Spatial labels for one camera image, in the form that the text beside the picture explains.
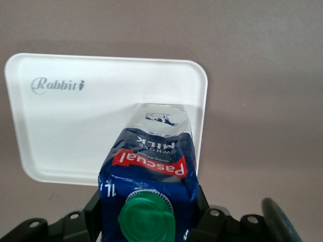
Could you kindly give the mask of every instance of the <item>blue milk carton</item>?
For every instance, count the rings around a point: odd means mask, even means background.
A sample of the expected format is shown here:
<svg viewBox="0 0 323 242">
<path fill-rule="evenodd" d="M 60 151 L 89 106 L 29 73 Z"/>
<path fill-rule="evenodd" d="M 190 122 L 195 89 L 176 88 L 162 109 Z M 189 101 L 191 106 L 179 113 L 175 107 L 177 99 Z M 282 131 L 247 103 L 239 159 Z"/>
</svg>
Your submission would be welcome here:
<svg viewBox="0 0 323 242">
<path fill-rule="evenodd" d="M 103 242 L 185 241 L 194 226 L 198 181 L 184 107 L 139 104 L 98 183 Z"/>
</svg>

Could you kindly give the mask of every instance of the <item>green plastic screw cap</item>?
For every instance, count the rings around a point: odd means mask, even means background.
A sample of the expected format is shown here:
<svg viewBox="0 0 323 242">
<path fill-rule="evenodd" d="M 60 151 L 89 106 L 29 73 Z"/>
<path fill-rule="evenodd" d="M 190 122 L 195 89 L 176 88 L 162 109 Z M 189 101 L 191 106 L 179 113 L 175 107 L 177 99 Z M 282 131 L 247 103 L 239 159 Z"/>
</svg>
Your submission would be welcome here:
<svg viewBox="0 0 323 242">
<path fill-rule="evenodd" d="M 123 206 L 118 217 L 121 231 L 129 242 L 174 242 L 175 218 L 160 196 L 140 192 Z"/>
</svg>

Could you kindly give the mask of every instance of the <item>screw hole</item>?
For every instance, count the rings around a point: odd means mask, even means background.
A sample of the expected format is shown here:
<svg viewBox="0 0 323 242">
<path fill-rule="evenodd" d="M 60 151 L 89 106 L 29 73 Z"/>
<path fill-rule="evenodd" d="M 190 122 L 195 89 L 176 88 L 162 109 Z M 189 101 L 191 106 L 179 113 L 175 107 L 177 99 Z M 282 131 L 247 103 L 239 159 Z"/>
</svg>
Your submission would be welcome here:
<svg viewBox="0 0 323 242">
<path fill-rule="evenodd" d="M 253 216 L 249 216 L 249 217 L 247 217 L 247 219 L 248 219 L 248 221 L 250 223 L 253 223 L 253 224 L 257 224 L 258 223 L 258 219 L 255 218 L 255 217 L 253 217 Z"/>
<path fill-rule="evenodd" d="M 78 213 L 74 213 L 70 216 L 70 219 L 76 219 L 79 216 Z"/>
<path fill-rule="evenodd" d="M 211 214 L 212 216 L 215 216 L 215 217 L 220 216 L 219 211 L 218 211 L 218 210 L 216 210 L 216 209 L 212 209 L 212 210 L 210 211 L 210 214 Z"/>
<path fill-rule="evenodd" d="M 34 228 L 34 227 L 37 227 L 39 224 L 40 224 L 40 222 L 39 222 L 39 221 L 34 221 L 34 222 L 32 222 L 32 223 L 29 225 L 29 227 L 30 227 L 30 228 Z"/>
</svg>

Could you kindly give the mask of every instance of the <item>white tray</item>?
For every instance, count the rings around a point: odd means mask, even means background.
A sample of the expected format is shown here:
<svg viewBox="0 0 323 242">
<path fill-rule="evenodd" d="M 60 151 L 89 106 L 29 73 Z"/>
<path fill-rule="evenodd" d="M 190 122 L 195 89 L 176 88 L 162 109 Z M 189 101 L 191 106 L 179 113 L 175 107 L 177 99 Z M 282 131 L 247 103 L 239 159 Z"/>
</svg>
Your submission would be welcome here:
<svg viewBox="0 0 323 242">
<path fill-rule="evenodd" d="M 137 103 L 185 105 L 199 162 L 207 77 L 195 62 L 20 53 L 5 75 L 22 166 L 35 180 L 97 186 Z"/>
</svg>

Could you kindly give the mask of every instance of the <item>cow illustration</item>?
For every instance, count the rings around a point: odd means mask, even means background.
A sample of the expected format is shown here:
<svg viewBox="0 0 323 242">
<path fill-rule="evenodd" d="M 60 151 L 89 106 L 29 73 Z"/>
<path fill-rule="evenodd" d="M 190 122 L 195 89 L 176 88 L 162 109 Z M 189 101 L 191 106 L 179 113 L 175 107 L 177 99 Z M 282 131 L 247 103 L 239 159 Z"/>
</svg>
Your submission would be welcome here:
<svg viewBox="0 0 323 242">
<path fill-rule="evenodd" d="M 168 124 L 170 126 L 177 126 L 178 124 L 171 122 L 168 116 L 170 116 L 170 114 L 149 112 L 146 114 L 146 119 Z"/>
</svg>

